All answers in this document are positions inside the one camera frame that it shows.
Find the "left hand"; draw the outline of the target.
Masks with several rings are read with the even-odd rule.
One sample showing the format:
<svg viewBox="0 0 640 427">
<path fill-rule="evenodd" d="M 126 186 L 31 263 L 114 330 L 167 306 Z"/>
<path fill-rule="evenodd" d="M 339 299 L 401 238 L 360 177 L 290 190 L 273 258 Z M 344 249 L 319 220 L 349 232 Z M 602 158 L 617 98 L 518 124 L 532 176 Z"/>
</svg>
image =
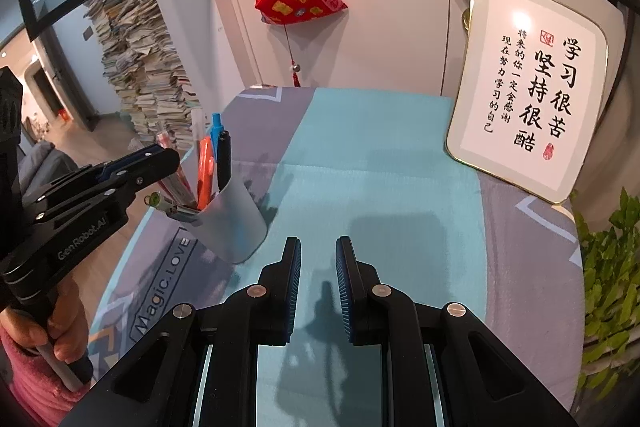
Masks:
<svg viewBox="0 0 640 427">
<path fill-rule="evenodd" d="M 58 298 L 46 326 L 42 327 L 11 308 L 1 312 L 1 326 L 22 348 L 30 349 L 51 343 L 55 358 L 70 364 L 85 355 L 89 326 L 79 287 L 72 274 L 58 283 L 56 292 Z"/>
</svg>

